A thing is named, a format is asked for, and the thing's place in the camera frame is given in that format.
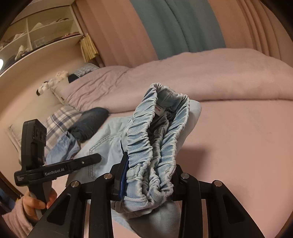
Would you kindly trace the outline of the person's left hand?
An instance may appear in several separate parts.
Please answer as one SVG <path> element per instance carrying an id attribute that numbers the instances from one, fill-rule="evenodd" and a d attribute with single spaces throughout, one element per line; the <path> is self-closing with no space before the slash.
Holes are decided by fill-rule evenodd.
<path id="1" fill-rule="evenodd" d="M 37 217 L 36 210 L 43 210 L 45 208 L 49 209 L 50 206 L 56 200 L 56 198 L 57 198 L 57 193 L 53 188 L 50 191 L 49 200 L 46 204 L 42 202 L 41 200 L 38 200 L 30 196 L 30 192 L 27 191 L 25 195 L 23 196 L 23 200 L 22 200 L 25 216 L 31 222 L 34 222 L 34 223 L 38 222 L 39 218 Z"/>

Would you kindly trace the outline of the pink sleeve forearm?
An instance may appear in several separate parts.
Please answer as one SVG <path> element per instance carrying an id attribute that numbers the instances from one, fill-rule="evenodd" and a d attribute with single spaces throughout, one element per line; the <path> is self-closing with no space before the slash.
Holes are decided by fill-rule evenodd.
<path id="1" fill-rule="evenodd" d="M 33 229 L 32 223 L 25 216 L 23 198 L 15 203 L 11 212 L 1 215 L 4 223 L 16 237 L 27 237 Z"/>

